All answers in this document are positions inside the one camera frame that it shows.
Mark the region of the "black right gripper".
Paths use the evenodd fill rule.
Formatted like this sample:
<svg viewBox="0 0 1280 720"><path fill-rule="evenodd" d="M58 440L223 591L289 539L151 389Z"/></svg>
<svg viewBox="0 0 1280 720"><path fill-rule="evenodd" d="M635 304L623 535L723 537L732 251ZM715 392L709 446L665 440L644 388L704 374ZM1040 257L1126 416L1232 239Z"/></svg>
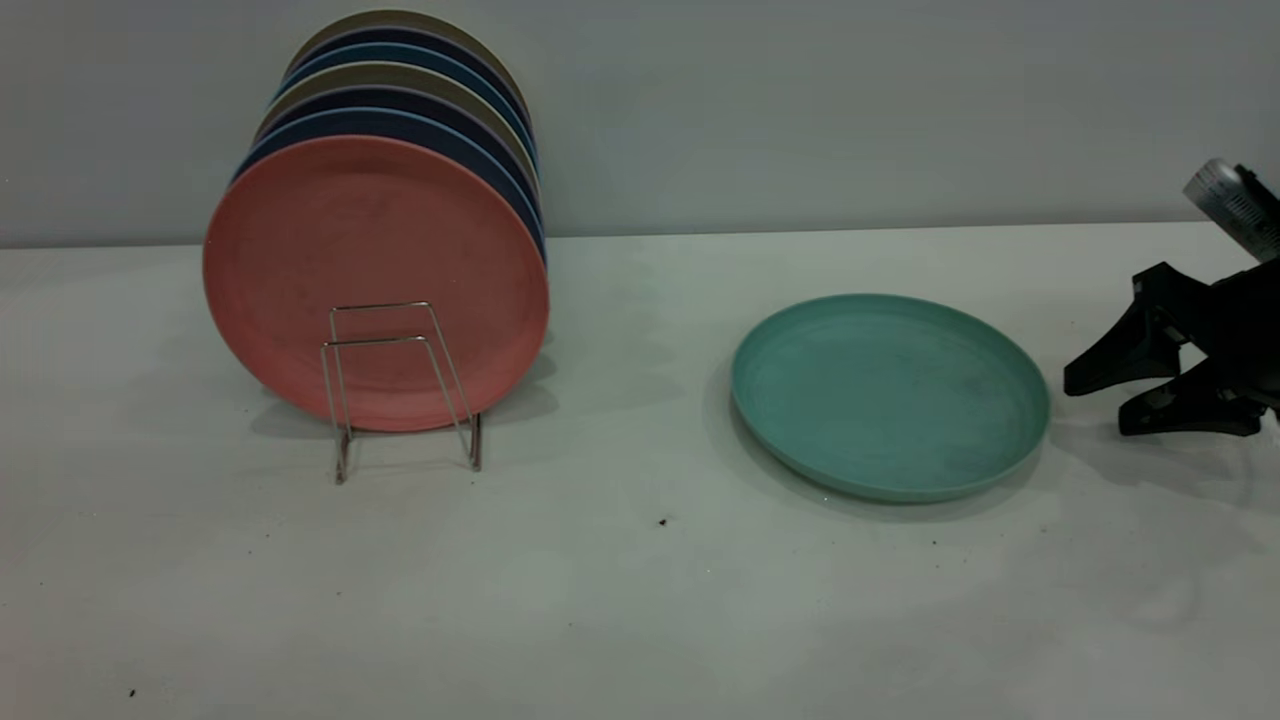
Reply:
<svg viewBox="0 0 1280 720"><path fill-rule="evenodd" d="M1132 288L1120 319L1064 368L1064 392L1080 397L1175 377L1119 409L1121 436L1260 433L1263 415L1279 406L1279 264L1230 275L1206 295L1204 282L1160 263L1134 275ZM1176 315L1204 296L1196 346L1208 360L1180 374L1188 338Z"/></svg>

